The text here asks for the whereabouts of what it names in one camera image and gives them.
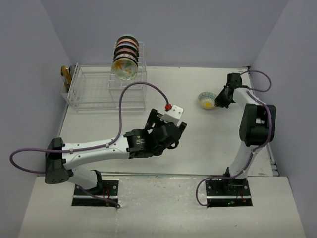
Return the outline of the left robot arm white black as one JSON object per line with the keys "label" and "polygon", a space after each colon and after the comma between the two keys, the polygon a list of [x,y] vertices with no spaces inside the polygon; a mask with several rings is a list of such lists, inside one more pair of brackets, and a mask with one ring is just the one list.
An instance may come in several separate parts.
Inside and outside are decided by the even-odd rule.
{"label": "left robot arm white black", "polygon": [[175,149],[187,124],[181,122],[183,108],[173,105],[164,114],[152,109],[143,129],[134,129],[116,138],[87,143],[51,140],[45,154],[45,183],[73,183],[92,195],[102,191],[101,173],[83,165],[111,159],[160,156],[165,149]]}

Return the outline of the white bowl orange flower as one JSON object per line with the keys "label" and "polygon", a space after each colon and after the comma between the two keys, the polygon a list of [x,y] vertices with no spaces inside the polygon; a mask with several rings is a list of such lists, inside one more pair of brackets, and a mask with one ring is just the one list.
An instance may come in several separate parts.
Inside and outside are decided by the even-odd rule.
{"label": "white bowl orange flower", "polygon": [[120,80],[133,80],[138,74],[138,65],[132,59],[120,58],[112,63],[111,72]]}

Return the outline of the yellow blue patterned bowl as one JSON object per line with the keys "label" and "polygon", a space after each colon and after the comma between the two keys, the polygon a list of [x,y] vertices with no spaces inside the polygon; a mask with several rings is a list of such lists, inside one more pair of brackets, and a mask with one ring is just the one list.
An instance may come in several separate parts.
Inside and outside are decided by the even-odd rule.
{"label": "yellow blue patterned bowl", "polygon": [[198,95],[198,100],[201,107],[205,110],[210,110],[216,107],[215,100],[217,98],[217,94],[213,92],[202,92]]}

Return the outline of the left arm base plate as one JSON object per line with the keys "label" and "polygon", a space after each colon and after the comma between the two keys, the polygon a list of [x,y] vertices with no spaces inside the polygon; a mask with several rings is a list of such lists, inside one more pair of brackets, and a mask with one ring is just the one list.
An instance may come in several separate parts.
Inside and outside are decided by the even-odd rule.
{"label": "left arm base plate", "polygon": [[118,203],[119,180],[103,180],[100,191],[91,194],[100,199],[93,198],[85,194],[77,185],[74,188],[71,206],[73,207],[116,207],[114,203]]}

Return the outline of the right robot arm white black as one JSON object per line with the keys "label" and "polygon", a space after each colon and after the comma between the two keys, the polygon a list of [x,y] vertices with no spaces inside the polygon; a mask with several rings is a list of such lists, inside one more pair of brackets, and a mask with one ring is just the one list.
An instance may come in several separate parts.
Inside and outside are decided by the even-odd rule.
{"label": "right robot arm white black", "polygon": [[243,109],[239,127],[241,144],[232,164],[223,174],[217,185],[225,195],[234,195],[247,184],[249,168],[257,153],[274,139],[276,106],[267,105],[243,85],[241,74],[230,73],[223,90],[215,99],[215,105],[228,108],[237,103]]}

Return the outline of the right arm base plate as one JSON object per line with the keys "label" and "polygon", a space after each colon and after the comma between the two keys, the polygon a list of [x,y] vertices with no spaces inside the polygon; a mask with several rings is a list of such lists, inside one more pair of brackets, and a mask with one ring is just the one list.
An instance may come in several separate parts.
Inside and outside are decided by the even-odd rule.
{"label": "right arm base plate", "polygon": [[207,207],[251,207],[248,180],[213,179],[205,182]]}

